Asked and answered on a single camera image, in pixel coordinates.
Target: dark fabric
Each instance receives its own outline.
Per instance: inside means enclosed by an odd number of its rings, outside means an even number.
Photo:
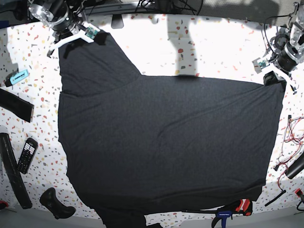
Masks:
[[[100,46],[78,41],[59,49],[58,115],[67,176],[107,228],[142,228],[147,214],[257,200],[282,85],[143,76],[103,36]]]

